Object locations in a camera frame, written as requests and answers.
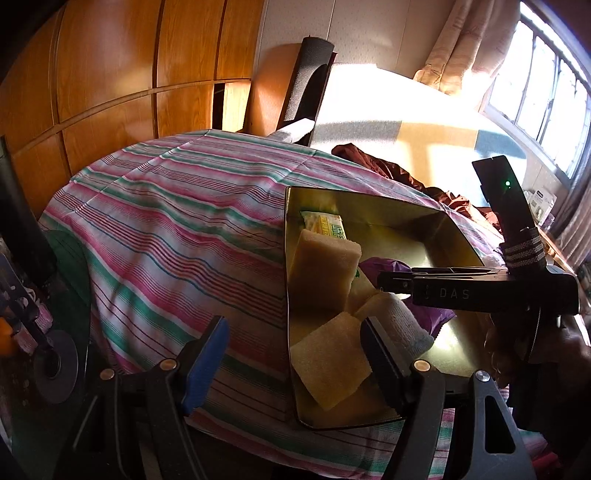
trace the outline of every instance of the metal tray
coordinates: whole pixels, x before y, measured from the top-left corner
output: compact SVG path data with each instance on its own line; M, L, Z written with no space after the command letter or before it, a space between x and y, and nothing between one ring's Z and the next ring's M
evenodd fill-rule
M361 260L369 257L393 258L411 267L482 266L468 240L444 212L364 193L288 187L285 192L286 279L300 231L304 228L300 215L303 210L340 215L347 239L361 245ZM289 308L292 300L289 290L287 298L288 346L296 344L339 313L319 310L302 314ZM477 315L456 312L456 317L441 329L433 347L421 357L441 372L466 377L475 370L489 367ZM330 411L320 408L293 368L290 375L296 418L308 428L347 429L401 418L385 404L373 375L361 384L357 392Z

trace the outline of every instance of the window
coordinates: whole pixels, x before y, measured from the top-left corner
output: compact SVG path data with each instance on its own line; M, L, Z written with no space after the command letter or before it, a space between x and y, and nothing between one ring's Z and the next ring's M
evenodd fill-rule
M485 112L502 115L502 127L525 134L570 179L589 138L590 92L560 37L521 3L521 20Z

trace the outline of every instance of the foam block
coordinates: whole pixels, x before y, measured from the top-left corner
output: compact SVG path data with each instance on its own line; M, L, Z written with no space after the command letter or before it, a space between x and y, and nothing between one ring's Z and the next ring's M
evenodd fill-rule
M339 313L290 348L292 366L324 410L355 393L371 373L360 327L358 319Z
M365 276L365 273L360 268L357 269L359 276L355 277L351 283L351 291L347 298L347 305L345 311L355 316L355 312L359 310L363 304L372 296L379 292Z
M302 230L287 281L290 304L342 312L360 258L355 242Z

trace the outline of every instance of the pink and green striped fabric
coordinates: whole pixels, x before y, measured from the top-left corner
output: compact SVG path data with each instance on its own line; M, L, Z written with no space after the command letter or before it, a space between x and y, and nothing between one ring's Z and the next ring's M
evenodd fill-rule
M228 350L190 424L278 463L379 478L401 423L312 432L294 420L288 381L283 207L290 185L388 196L444 210L475 250L494 239L441 204L354 163L298 145L220 131L119 150L76 174L41 218L87 249L95 331L125 372L147 369L228 318ZM431 476L443 474L453 412Z

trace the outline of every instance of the brown blanket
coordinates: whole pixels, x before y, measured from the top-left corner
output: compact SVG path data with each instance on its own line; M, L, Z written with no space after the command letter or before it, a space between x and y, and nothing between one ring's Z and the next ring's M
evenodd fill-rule
M429 195L432 199L437 200L444 205L448 205L452 210L468 217L470 220L478 223L481 227L495 235L498 235L499 232L501 232L499 220L497 219L495 212L489 207L474 207L474 205L470 203L470 200L461 195L454 195L452 192L444 192L437 187L426 187L396 163L390 163L381 158L368 155L352 143L337 145L332 149L332 154L368 168L388 180L400 182L408 187L418 190L419 192L423 192L424 194Z

